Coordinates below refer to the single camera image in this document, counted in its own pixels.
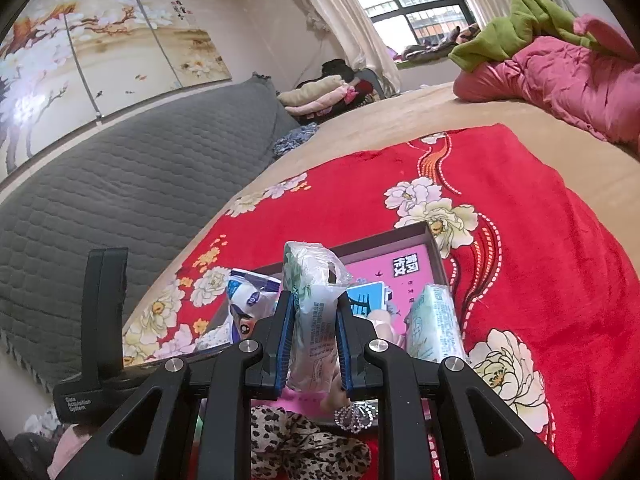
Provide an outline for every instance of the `green cloth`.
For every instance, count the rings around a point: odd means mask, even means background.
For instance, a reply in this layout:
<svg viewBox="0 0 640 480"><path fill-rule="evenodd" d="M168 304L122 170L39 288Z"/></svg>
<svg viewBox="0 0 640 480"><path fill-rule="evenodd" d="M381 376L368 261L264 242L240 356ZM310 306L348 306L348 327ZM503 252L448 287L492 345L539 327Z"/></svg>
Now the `green cloth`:
<svg viewBox="0 0 640 480"><path fill-rule="evenodd" d="M471 41L449 54L462 70L472 72L483 61L505 61L535 36L555 36L574 45L608 52L591 34L574 34L574 16L551 0L511 0L511 15L491 20Z"/></svg>

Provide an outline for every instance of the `silver screw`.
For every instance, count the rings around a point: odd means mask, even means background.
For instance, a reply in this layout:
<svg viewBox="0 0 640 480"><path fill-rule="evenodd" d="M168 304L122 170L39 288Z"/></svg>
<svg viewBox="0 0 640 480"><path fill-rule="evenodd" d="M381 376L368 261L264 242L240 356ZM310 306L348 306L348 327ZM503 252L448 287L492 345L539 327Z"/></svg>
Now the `silver screw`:
<svg viewBox="0 0 640 480"><path fill-rule="evenodd" d="M181 370L184 366L184 361L182 359L178 359L177 357L172 357L167 362L164 363L164 369L169 372L177 372Z"/></svg>
<svg viewBox="0 0 640 480"><path fill-rule="evenodd" d="M444 359L444 365L452 372L459 372L465 367L465 362L459 357L447 357Z"/></svg>
<svg viewBox="0 0 640 480"><path fill-rule="evenodd" d="M247 352L250 354L251 352L255 352L258 349L258 342L253 339L245 339L240 343L240 349L243 352Z"/></svg>
<svg viewBox="0 0 640 480"><path fill-rule="evenodd" d="M369 348L374 352L384 352L387 348L389 348L389 343L387 343L384 339L374 339L369 342Z"/></svg>

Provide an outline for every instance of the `pink folded blanket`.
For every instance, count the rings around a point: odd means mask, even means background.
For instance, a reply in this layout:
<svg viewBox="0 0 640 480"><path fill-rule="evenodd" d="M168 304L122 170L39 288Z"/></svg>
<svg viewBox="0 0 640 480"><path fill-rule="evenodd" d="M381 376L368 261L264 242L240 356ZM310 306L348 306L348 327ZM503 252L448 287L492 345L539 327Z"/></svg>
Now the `pink folded blanket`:
<svg viewBox="0 0 640 480"><path fill-rule="evenodd" d="M471 102L519 98L610 142L640 145L640 63L626 38L593 16L574 23L612 46L605 56L551 36L536 38L511 59L461 72L454 94Z"/></svg>
<svg viewBox="0 0 640 480"><path fill-rule="evenodd" d="M342 86L338 86L335 90L320 96L315 101L311 101L302 106L287 106L285 110L293 116L312 114L313 112L319 112L329 106L335 105L344 99L345 95L349 91L348 83L344 83Z"/></svg>

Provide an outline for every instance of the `crumpled blue fabric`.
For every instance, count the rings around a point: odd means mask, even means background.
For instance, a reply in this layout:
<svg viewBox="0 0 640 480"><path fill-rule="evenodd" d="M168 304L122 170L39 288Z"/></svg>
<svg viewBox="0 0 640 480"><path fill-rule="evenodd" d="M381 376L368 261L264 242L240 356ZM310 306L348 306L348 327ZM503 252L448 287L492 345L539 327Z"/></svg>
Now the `crumpled blue fabric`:
<svg viewBox="0 0 640 480"><path fill-rule="evenodd" d="M280 158L285 153L302 146L318 131L317 123L309 123L306 126L299 126L294 128L290 132L286 133L284 137L276 140L273 145L273 155L275 158Z"/></svg>

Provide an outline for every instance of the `gray headboard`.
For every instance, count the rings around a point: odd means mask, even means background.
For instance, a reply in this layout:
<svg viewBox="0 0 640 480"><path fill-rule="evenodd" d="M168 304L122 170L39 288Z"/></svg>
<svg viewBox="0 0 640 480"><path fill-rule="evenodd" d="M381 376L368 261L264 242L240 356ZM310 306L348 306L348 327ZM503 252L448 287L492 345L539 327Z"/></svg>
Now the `gray headboard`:
<svg viewBox="0 0 640 480"><path fill-rule="evenodd" d="M115 124L38 170L0 204L6 350L47 387L78 372L89 250L129 248L128 317L297 125L271 82L254 76Z"/></svg>

